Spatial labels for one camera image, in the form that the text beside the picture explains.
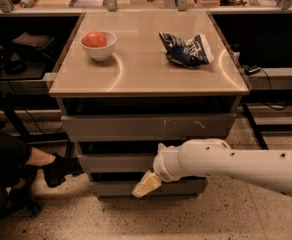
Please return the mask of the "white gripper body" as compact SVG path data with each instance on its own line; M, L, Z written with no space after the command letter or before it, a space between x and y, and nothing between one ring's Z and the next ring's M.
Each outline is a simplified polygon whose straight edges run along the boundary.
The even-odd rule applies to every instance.
M177 159L178 148L175 146L166 147L158 144L157 155L154 158L154 173L164 182L174 182L181 179L178 173L181 170Z

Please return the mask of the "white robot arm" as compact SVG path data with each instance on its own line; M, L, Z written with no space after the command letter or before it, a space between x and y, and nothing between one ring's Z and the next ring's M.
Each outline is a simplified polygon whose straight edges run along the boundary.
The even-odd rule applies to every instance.
M153 169L132 194L141 198L164 182L190 176L232 177L292 197L292 150L238 150L220 139L194 139L179 146L159 144Z

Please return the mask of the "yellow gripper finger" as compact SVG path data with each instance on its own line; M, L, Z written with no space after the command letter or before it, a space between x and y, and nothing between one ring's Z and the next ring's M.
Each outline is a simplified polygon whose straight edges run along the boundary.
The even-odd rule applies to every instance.
M161 186L162 182L156 173L147 171L141 181L135 186L132 194L136 198L144 197Z

